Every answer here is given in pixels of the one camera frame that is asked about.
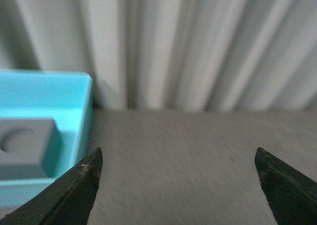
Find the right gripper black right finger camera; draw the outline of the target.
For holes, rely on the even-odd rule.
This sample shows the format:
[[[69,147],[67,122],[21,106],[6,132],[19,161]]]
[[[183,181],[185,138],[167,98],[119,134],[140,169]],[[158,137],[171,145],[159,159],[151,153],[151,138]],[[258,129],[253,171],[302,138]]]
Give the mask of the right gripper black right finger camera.
[[[257,148],[255,166],[273,216],[279,225],[317,223],[317,183],[277,158]]]

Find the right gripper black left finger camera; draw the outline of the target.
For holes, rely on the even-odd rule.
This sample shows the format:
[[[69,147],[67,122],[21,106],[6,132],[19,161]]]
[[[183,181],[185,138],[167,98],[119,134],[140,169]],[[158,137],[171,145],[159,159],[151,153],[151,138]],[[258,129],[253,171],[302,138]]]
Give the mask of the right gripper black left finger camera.
[[[101,148],[86,156],[33,199],[5,215],[2,225],[86,225],[103,166]]]

